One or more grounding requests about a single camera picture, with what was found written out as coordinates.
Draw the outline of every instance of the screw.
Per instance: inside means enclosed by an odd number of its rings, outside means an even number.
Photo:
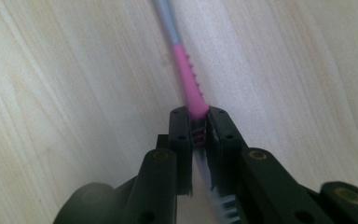
[[[153,154],[153,158],[156,161],[165,161],[170,157],[170,154],[166,151],[157,151]]]
[[[355,191],[345,188],[336,188],[334,192],[340,199],[344,200],[345,202],[358,205],[358,193]]]
[[[249,156],[258,161],[262,161],[267,158],[267,155],[261,151],[251,151],[249,152]]]

